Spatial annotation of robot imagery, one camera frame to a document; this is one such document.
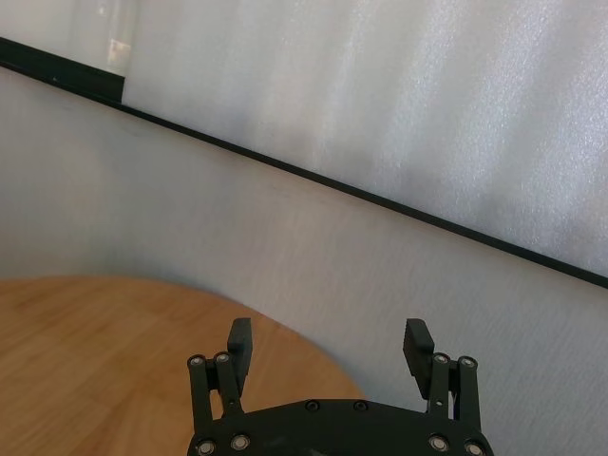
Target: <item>wooden table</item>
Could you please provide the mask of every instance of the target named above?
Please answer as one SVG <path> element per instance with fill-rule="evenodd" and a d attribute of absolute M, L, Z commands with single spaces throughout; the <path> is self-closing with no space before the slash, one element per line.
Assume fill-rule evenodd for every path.
<path fill-rule="evenodd" d="M 0 281 L 2 454 L 184 455 L 186 359 L 225 350 L 240 316 L 254 328 L 246 411 L 362 397 L 311 342 L 213 294 L 122 277 Z"/>

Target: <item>frosted window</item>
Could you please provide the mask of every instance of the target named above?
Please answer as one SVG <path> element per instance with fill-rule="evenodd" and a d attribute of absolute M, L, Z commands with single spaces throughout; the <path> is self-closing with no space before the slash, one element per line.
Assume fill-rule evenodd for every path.
<path fill-rule="evenodd" d="M 124 74 L 139 0 L 2 0 L 0 36 Z"/>
<path fill-rule="evenodd" d="M 129 105 L 608 275 L 604 0 L 149 0 L 136 42 Z"/>

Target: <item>black trim strip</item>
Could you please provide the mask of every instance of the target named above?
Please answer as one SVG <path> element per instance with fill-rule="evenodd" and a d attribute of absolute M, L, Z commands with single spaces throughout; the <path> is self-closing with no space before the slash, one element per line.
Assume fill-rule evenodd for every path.
<path fill-rule="evenodd" d="M 0 65 L 87 98 L 120 103 L 124 77 L 0 37 Z"/>
<path fill-rule="evenodd" d="M 405 204 L 379 197 L 365 190 L 361 190 L 360 188 L 353 187 L 352 185 L 347 185 L 346 183 L 338 180 L 326 178 L 312 171 L 288 164 L 284 161 L 267 157 L 258 152 L 254 152 L 253 150 L 246 149 L 245 147 L 240 147 L 230 142 L 214 138 L 213 136 L 205 135 L 204 133 L 200 133 L 191 128 L 187 128 L 151 114 L 141 112 L 138 109 L 125 106 L 121 103 L 124 78 L 115 74 L 107 73 L 90 66 L 85 66 L 77 62 L 34 49 L 33 47 L 27 47 L 19 43 L 5 40 L 3 38 L 0 38 L 0 66 L 12 69 L 31 78 L 48 83 L 52 86 L 60 87 L 77 95 L 81 95 L 89 100 L 111 106 L 153 124 L 170 128 L 171 130 L 177 131 L 192 138 L 196 138 L 206 143 L 230 150 L 244 157 L 248 157 L 283 171 L 287 171 L 288 173 L 295 174 L 309 181 L 320 183 L 334 190 L 360 198 L 361 200 L 372 202 L 379 206 L 390 209 L 391 211 L 418 219 L 425 223 L 448 230 L 451 233 L 455 233 L 465 238 L 473 239 L 481 242 L 482 244 L 502 250 L 503 252 L 507 252 L 516 257 L 527 259 L 534 263 L 540 264 L 541 266 L 545 266 L 555 271 L 568 274 L 569 276 L 576 277 L 608 289 L 608 277 L 603 275 L 592 273 L 591 271 L 581 269 L 577 266 L 573 266 L 549 256 L 538 254 L 531 250 L 524 249 L 523 247 L 519 247 L 495 237 L 471 230 L 470 228 L 466 228 L 457 223 L 453 223 L 412 207 L 408 207 Z"/>

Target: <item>screw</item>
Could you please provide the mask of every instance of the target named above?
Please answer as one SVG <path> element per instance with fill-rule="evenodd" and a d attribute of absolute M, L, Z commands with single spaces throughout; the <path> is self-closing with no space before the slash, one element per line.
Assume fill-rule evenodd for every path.
<path fill-rule="evenodd" d="M 366 411 L 368 409 L 368 405 L 365 401 L 356 401 L 352 406 L 357 411 Z"/>
<path fill-rule="evenodd" d="M 484 456 L 484 451 L 477 444 L 466 444 L 466 452 L 472 456 Z"/>
<path fill-rule="evenodd" d="M 308 401 L 305 407 L 307 411 L 317 411 L 321 408 L 319 403 L 316 401 Z"/>
<path fill-rule="evenodd" d="M 205 440 L 199 444 L 199 456 L 206 456 L 207 454 L 211 454 L 215 451 L 216 444 L 211 442 L 210 440 Z"/>
<path fill-rule="evenodd" d="M 239 435 L 235 435 L 235 437 L 232 439 L 232 442 L 230 443 L 230 447 L 232 447 L 232 449 L 235 449 L 236 451 L 241 451 L 242 449 L 245 449 L 246 447 L 248 447 L 249 443 L 250 443 L 249 437 L 247 437 L 246 435 L 243 435 L 243 434 L 239 434 Z"/>
<path fill-rule="evenodd" d="M 428 439 L 428 443 L 433 449 L 437 451 L 447 451 L 449 446 L 447 446 L 447 440 L 441 435 L 431 435 L 430 439 Z"/>
<path fill-rule="evenodd" d="M 467 366 L 468 368 L 474 368 L 476 364 L 471 358 L 463 358 L 460 362 L 463 363 L 463 366 Z"/>

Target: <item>bolt head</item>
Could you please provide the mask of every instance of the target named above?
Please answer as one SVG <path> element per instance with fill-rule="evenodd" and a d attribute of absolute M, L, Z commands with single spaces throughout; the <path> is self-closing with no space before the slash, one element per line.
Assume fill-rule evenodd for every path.
<path fill-rule="evenodd" d="M 247 437 L 246 435 L 239 434 L 235 435 L 235 437 L 232 439 L 230 447 L 232 447 L 232 449 L 235 449 L 236 451 L 241 451 L 248 447 L 249 443 L 249 437 Z"/>
<path fill-rule="evenodd" d="M 201 442 L 199 444 L 197 452 L 199 456 L 207 456 L 208 454 L 213 453 L 215 449 L 216 444 L 214 444 L 210 440 L 205 440 L 204 442 Z"/>
<path fill-rule="evenodd" d="M 463 366 L 467 366 L 468 368 L 474 368 L 476 366 L 475 361 L 473 361 L 471 358 L 463 358 L 460 361 Z"/>
<path fill-rule="evenodd" d="M 319 403 L 316 401 L 308 401 L 305 407 L 307 411 L 318 411 L 321 408 Z"/>
<path fill-rule="evenodd" d="M 446 438 L 441 435 L 431 435 L 428 443 L 436 451 L 445 452 L 449 450 Z"/>
<path fill-rule="evenodd" d="M 466 452 L 468 454 L 470 454 L 471 456 L 484 456 L 484 451 L 477 444 L 473 444 L 473 443 L 466 444 L 465 449 L 466 449 Z"/>

